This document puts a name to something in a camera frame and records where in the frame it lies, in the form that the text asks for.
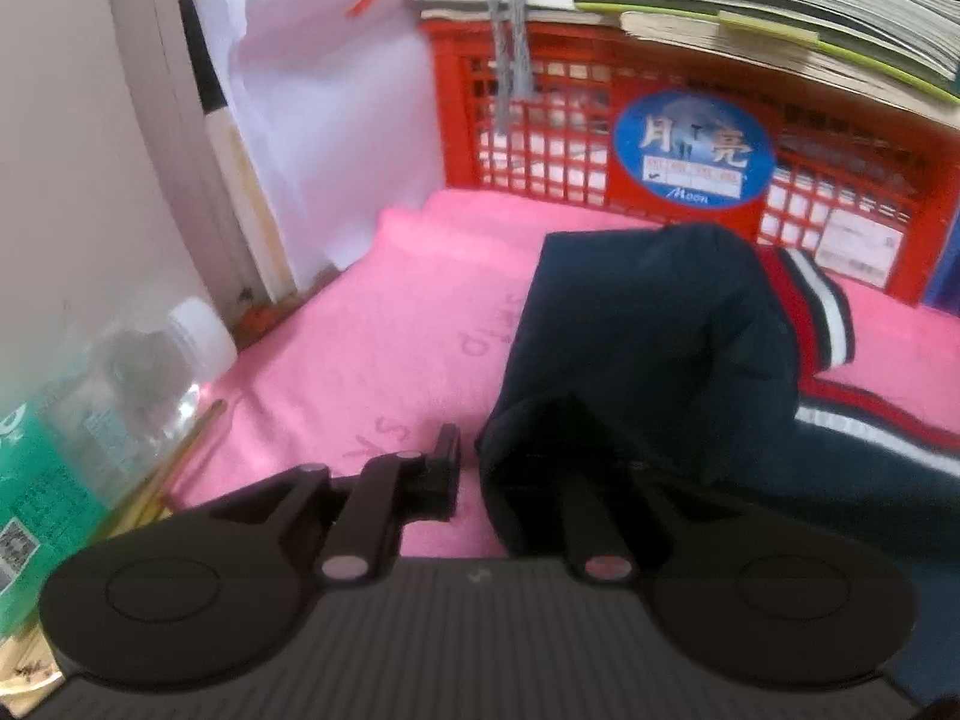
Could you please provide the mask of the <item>white navy zip jacket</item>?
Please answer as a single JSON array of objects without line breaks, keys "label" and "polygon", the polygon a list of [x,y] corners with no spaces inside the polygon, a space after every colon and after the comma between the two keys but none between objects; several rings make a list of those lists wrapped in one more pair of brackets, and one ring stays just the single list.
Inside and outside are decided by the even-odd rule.
[{"label": "white navy zip jacket", "polygon": [[480,488],[513,556],[613,557],[736,678],[958,689],[958,437],[835,371],[843,289],[714,224],[544,240]]}]

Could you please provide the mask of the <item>red plastic crate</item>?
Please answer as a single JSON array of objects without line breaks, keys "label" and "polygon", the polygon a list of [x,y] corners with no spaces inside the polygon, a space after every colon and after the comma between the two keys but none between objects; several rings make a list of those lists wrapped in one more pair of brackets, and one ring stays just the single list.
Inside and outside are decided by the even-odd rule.
[{"label": "red plastic crate", "polygon": [[947,124],[607,26],[529,29],[534,93],[501,103],[485,23],[428,20],[448,183],[651,223],[712,221],[907,302],[958,266]]}]

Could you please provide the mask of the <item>clear plastic bottle green label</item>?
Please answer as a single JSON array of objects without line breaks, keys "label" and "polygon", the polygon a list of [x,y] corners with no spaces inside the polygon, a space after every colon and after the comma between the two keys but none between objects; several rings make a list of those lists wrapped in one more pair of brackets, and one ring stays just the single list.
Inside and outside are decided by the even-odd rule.
[{"label": "clear plastic bottle green label", "polygon": [[119,323],[2,419],[2,635],[194,426],[202,388],[238,357],[215,309],[184,299]]}]

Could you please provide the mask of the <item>pink bunny print blanket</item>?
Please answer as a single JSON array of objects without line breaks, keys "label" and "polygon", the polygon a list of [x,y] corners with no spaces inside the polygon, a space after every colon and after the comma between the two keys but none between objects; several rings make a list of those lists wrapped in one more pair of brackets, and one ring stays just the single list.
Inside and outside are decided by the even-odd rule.
[{"label": "pink bunny print blanket", "polygon": [[[441,422],[455,422],[466,447],[454,522],[405,528],[402,554],[502,556],[470,444],[500,392],[545,234],[613,229],[656,226],[467,190],[382,211],[370,252],[208,390],[226,413],[167,502],[194,507],[301,463],[352,475],[376,455],[429,449]],[[836,281],[853,309],[856,357],[822,380],[864,388],[934,437],[958,439],[958,319]]]}]

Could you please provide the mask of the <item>white paper sheets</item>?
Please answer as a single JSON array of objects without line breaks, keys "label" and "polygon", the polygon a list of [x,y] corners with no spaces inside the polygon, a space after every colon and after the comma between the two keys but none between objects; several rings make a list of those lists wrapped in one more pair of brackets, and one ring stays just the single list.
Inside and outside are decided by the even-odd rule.
[{"label": "white paper sheets", "polygon": [[444,184],[433,53],[405,0],[194,0],[298,289]]}]

